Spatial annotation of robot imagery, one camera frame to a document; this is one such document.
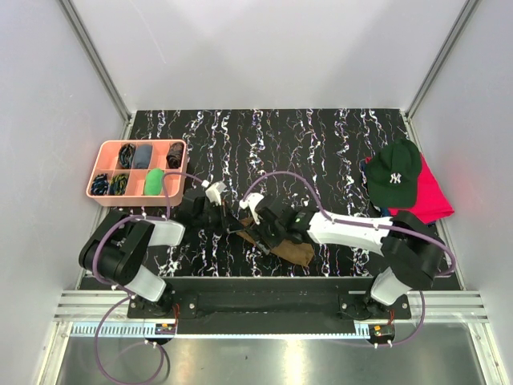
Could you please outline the brown fabric napkin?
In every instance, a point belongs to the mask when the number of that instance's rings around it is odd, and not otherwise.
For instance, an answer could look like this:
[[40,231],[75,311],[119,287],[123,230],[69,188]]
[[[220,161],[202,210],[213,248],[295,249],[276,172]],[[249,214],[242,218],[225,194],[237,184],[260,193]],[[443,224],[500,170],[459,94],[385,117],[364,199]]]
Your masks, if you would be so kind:
[[250,227],[253,225],[252,218],[241,219],[240,223],[244,228],[236,232],[236,234],[255,245],[263,254],[272,254],[294,265],[301,265],[303,267],[307,267],[313,260],[314,249],[310,244],[294,244],[289,240],[283,240],[278,246],[270,249],[263,241],[257,241],[254,236],[250,234]]

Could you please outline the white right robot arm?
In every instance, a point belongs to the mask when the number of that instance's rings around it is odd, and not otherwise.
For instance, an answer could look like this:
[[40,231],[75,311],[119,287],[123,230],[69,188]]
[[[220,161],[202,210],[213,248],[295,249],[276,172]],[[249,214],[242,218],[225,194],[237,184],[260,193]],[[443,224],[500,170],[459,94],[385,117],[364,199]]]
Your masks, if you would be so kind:
[[381,318],[411,290],[428,290],[438,275],[443,243],[415,215],[351,217],[320,209],[294,209],[276,204],[272,196],[251,192],[240,201],[251,214],[248,234],[265,253],[283,241],[294,245],[342,245],[383,257],[386,268],[364,297],[368,315]]

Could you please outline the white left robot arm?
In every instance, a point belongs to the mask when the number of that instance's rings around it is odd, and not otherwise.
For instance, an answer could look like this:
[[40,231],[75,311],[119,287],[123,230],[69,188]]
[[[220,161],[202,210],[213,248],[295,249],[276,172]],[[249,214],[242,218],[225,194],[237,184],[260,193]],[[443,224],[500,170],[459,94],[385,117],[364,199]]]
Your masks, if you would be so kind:
[[171,219],[109,212],[79,254],[79,265],[103,283],[116,285],[145,299],[145,308],[157,318],[173,307],[171,289],[143,265],[147,249],[178,246],[190,232],[211,230],[237,233],[244,226],[223,202],[225,184],[204,182],[189,189]]

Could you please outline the black yellow patterned roll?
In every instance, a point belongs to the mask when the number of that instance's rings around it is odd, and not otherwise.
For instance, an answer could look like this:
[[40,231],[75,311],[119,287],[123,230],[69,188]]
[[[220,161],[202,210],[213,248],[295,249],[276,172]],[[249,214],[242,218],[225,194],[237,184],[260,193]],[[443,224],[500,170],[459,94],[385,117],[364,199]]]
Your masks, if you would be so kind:
[[109,194],[112,196],[123,196],[129,179],[128,173],[120,173],[112,177],[109,186]]

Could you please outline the black multicolour patterned roll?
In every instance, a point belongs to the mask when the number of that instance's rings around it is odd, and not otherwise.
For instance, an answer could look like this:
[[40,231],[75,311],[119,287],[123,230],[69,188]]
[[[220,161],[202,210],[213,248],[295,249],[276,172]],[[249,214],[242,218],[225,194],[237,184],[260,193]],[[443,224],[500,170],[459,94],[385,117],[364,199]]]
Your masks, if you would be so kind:
[[121,169],[131,168],[135,150],[136,146],[132,143],[123,144],[121,146],[118,153],[118,162]]

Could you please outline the black blue patterned roll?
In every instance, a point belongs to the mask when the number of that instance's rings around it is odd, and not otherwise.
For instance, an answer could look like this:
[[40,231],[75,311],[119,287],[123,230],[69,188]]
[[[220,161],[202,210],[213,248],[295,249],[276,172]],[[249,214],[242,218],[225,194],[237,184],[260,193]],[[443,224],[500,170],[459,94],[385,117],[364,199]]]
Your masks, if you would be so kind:
[[100,173],[91,182],[90,194],[92,196],[105,196],[109,191],[109,180],[106,173]]

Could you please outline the green rolled cloth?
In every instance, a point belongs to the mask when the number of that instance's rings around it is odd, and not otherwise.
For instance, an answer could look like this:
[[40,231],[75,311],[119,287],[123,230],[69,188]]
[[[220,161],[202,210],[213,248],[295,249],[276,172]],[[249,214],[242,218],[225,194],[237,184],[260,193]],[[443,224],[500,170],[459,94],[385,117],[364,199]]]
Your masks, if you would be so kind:
[[145,196],[159,196],[162,190],[162,179],[164,170],[161,168],[151,169],[145,178],[143,194]]

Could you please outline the dark paisley rolled cloth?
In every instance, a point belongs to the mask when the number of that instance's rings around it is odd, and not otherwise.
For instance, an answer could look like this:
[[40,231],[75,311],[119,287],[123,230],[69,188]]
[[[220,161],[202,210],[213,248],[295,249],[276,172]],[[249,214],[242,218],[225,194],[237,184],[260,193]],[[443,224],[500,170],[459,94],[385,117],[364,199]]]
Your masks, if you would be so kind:
[[178,169],[181,167],[184,155],[184,144],[175,142],[169,146],[166,155],[167,165],[170,169]]

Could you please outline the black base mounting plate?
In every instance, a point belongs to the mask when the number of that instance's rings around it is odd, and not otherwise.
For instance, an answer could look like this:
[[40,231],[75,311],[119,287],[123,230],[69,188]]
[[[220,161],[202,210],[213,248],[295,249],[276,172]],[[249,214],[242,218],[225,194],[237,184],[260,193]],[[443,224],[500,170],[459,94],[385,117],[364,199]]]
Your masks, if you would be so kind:
[[365,310],[370,278],[169,278],[177,311],[164,313],[150,302],[130,301],[129,318],[178,317],[178,335],[351,334],[354,322],[411,318],[407,296],[388,309]]

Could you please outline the grey-blue rolled cloth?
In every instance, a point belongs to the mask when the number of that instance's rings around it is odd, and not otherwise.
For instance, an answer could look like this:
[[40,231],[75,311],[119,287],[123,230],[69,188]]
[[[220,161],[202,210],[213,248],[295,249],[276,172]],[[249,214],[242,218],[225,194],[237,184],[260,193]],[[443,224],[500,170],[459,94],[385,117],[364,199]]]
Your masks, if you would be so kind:
[[152,146],[150,144],[141,144],[135,150],[133,157],[133,169],[147,169],[151,163]]

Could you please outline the pink divided organizer tray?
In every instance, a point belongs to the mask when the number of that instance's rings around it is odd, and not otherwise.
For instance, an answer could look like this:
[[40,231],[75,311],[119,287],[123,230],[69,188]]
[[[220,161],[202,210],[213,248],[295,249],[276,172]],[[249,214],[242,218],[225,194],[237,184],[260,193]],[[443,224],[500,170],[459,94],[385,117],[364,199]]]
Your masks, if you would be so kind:
[[[175,142],[184,144],[184,155],[181,167],[170,169],[167,165],[166,155],[169,146]],[[152,146],[151,163],[147,169],[121,169],[118,162],[119,149],[123,144],[132,143],[136,148],[141,144]],[[104,207],[164,207],[177,206],[184,195],[184,186],[188,166],[187,145],[184,140],[108,140],[104,142],[98,152],[87,187],[87,197],[93,199]],[[162,190],[159,196],[145,196],[143,189],[147,173],[153,168],[164,170]],[[100,173],[108,175],[109,184],[113,176],[120,173],[128,173],[129,179],[123,196],[92,196],[90,194],[91,182]]]

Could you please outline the blue small object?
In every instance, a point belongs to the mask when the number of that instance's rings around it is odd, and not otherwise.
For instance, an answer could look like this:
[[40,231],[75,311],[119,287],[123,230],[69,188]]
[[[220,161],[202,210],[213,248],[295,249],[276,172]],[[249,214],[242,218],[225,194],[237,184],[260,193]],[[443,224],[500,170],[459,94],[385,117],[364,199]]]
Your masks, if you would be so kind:
[[392,217],[393,214],[388,208],[379,207],[379,211],[383,217]]

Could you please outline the dark green baseball cap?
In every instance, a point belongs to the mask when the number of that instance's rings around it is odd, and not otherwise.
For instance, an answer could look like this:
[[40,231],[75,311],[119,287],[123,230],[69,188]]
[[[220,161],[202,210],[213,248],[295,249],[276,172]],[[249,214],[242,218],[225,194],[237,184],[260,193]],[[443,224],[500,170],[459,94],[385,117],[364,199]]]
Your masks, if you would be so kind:
[[365,166],[370,201],[380,208],[408,209],[415,205],[422,159],[408,139],[387,144]]

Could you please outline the pink red folded cloth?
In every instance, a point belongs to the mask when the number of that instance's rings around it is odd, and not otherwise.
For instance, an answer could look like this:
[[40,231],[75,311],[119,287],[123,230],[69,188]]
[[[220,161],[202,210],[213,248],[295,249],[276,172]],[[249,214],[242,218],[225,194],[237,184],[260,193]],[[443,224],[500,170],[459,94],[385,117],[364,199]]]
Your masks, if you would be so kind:
[[420,221],[429,225],[452,216],[454,209],[440,189],[423,155],[421,161],[422,171],[418,177],[416,203],[403,211],[413,213]]

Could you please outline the aluminium frame rail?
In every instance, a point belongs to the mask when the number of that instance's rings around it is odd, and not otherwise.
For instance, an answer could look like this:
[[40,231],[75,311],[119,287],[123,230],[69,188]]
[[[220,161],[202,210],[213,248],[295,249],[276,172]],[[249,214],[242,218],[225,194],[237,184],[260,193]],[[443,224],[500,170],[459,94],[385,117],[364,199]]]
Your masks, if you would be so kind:
[[[351,318],[361,300],[362,292],[327,291],[185,291],[174,294],[177,312],[162,315],[150,309],[142,299],[127,299],[120,292],[104,290],[66,290],[61,295],[55,321],[99,321],[109,309],[115,320],[126,319],[198,319],[209,314],[332,314]],[[355,322],[399,324],[423,319],[430,323],[486,322],[487,313],[479,293],[475,291],[409,292],[399,298],[388,311],[379,315],[358,315]]]

